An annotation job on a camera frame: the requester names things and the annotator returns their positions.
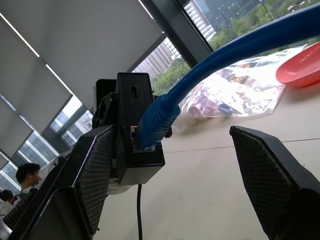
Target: red plastic dish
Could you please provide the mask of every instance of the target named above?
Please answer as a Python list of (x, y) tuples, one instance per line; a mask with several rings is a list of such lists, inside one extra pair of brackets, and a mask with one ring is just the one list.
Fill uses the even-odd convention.
[(276, 71), (278, 82), (296, 88), (320, 81), (320, 42), (282, 64)]

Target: person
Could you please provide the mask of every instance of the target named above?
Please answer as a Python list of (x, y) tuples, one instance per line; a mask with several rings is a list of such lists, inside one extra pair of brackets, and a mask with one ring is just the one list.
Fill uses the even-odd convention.
[(0, 216), (5, 216), (14, 208), (16, 199), (10, 190), (3, 190), (0, 193), (0, 199)]
[(37, 182), (41, 180), (39, 176), (40, 165), (36, 163), (26, 163), (19, 166), (18, 171), (15, 174), (15, 178), (21, 186), (21, 192), (27, 192)]

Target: clear plastic bag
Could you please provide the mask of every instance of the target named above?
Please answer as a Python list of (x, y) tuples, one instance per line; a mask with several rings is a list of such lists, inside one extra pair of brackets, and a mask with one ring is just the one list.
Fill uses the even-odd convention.
[(285, 89), (276, 80), (276, 70), (305, 47), (306, 45), (268, 56), (245, 59), (213, 73), (180, 103), (178, 125), (181, 124), (181, 119), (187, 118), (242, 118), (272, 114)]

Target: black device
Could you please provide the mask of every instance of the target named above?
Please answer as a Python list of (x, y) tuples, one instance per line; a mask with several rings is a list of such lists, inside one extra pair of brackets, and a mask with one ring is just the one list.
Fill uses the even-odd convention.
[[(93, 129), (0, 219), (0, 239), (91, 240), (111, 176), (120, 185), (139, 184), (141, 192), (141, 184), (165, 164), (161, 144), (139, 151), (135, 139), (136, 126), (155, 98), (148, 74), (119, 73), (116, 82), (102, 79), (99, 86), (104, 89), (97, 89)], [(269, 239), (319, 239), (318, 180), (277, 138), (238, 126), (230, 134), (245, 189)]]

